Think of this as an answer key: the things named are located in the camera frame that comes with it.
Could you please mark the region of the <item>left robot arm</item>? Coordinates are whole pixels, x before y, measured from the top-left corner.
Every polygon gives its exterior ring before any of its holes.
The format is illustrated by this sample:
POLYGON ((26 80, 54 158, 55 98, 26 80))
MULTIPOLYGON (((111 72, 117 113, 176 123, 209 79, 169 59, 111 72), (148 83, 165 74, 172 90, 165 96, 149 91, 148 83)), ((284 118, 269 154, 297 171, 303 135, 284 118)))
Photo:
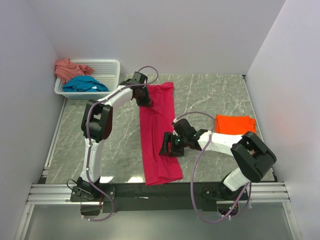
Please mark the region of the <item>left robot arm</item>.
POLYGON ((89 100, 81 122, 85 138, 85 154, 80 177, 76 181, 77 191, 88 201, 96 200, 100 191, 100 164, 103 145, 113 127, 113 113, 126 102, 135 99, 139 107, 150 107, 148 77, 136 71, 132 78, 119 84, 107 96, 89 100))

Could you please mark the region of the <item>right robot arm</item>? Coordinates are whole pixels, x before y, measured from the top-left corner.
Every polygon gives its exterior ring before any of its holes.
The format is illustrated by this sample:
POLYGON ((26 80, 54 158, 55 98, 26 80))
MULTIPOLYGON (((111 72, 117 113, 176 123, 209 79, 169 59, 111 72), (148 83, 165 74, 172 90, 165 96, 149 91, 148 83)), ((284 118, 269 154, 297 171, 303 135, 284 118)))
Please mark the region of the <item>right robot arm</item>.
POLYGON ((172 126, 173 132, 164 133, 159 156, 180 157, 185 148, 190 148, 234 157, 238 168, 228 173, 217 189, 207 192, 215 200, 230 200, 247 183, 259 183, 277 161, 275 154, 252 131, 229 135, 207 129, 196 130, 185 118, 173 122, 172 126))

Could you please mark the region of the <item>magenta t-shirt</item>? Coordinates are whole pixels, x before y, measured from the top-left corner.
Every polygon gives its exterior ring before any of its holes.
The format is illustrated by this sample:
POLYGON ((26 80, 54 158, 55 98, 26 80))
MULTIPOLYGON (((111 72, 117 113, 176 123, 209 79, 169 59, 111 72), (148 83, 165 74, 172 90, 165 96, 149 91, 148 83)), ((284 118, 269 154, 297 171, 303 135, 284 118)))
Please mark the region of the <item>magenta t-shirt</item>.
POLYGON ((176 157, 160 156, 164 133, 173 132, 174 83, 148 86, 150 107, 139 108, 140 140, 145 184, 161 185, 183 178, 176 157))

